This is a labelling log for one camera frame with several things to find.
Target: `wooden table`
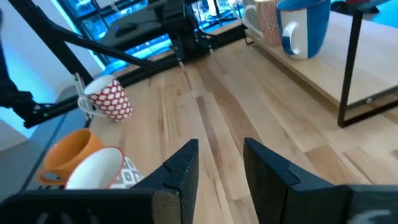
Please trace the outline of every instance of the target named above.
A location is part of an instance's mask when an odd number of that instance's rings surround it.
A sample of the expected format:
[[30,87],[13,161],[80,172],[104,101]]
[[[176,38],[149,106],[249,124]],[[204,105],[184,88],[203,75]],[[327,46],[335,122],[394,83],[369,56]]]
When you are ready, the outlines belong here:
[[397,109],[341,129],[331,108],[243,40],[185,67],[125,88],[133,115],[120,124],[95,118],[90,129],[144,176],[199,139],[194,223],[258,223],[245,137],[334,184],[398,184]]
[[[246,30],[246,34],[332,103],[339,105],[351,23],[351,16],[331,12],[321,52],[310,60],[291,59],[281,47],[268,47],[252,30]],[[398,29],[362,21],[348,104],[398,85],[397,40]]]

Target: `mug handle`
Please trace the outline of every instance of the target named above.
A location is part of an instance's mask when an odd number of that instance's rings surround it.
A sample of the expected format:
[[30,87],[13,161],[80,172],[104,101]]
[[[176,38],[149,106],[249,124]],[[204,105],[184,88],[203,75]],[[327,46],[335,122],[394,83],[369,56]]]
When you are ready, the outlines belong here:
[[289,55],[297,55],[300,53],[299,49],[297,48],[294,49],[292,46],[292,35],[296,27],[297,27],[296,22],[290,22],[287,24],[287,26],[284,28],[282,32],[282,46],[285,52]]
[[48,185],[65,185],[66,182],[64,180],[49,180],[47,178],[44,177],[43,174],[45,174],[46,172],[48,172],[45,169],[42,169],[39,171],[38,177],[39,177],[39,181],[43,184],[48,184]]
[[87,108],[85,106],[85,102],[88,103],[88,104],[91,104],[91,101],[85,96],[80,96],[79,99],[77,99],[77,105],[79,106],[79,108],[82,111],[84,111],[84,112],[86,112],[88,114],[106,117],[106,115],[103,114],[103,113],[97,112],[97,111],[95,111],[95,110],[93,110],[91,108]]

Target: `blue and white mug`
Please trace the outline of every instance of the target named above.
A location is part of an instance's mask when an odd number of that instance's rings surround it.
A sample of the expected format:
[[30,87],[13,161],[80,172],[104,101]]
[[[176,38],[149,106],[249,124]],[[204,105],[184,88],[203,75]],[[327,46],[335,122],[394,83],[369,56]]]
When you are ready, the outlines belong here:
[[282,0],[277,20],[282,46],[294,59],[308,59],[319,53],[330,15],[330,0]]

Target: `mug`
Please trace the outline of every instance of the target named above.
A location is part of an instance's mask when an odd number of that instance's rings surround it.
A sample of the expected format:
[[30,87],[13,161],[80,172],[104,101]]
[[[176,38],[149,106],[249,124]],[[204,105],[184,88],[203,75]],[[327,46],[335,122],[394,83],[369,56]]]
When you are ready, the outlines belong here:
[[278,1],[279,0],[255,0],[264,42],[270,47],[276,47],[281,44],[278,22],[276,19],[276,4]]
[[[38,180],[47,185],[65,185],[78,164],[91,153],[103,147],[100,139],[89,129],[80,129],[61,139],[44,158],[44,168],[38,173]],[[44,177],[45,173],[59,176],[59,180]]]
[[326,36],[330,0],[282,0],[277,19],[284,52],[294,59],[319,53]]
[[104,147],[73,171],[65,189],[129,189],[143,176],[118,147]]
[[[86,113],[104,116],[115,122],[127,119],[132,114],[132,107],[123,87],[113,75],[104,75],[93,80],[83,91],[77,104]],[[85,101],[91,102],[99,111],[87,108]]]

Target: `wooden shelf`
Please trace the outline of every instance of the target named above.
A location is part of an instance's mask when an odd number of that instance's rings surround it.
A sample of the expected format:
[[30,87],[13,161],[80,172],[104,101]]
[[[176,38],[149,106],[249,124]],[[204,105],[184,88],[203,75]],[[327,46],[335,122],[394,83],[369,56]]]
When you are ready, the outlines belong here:
[[[331,12],[321,52],[309,60],[294,60],[284,53],[282,47],[266,46],[263,39],[252,30],[247,29],[246,35],[338,105],[351,23],[352,17]],[[398,29],[363,21],[348,104],[398,85],[397,68]]]

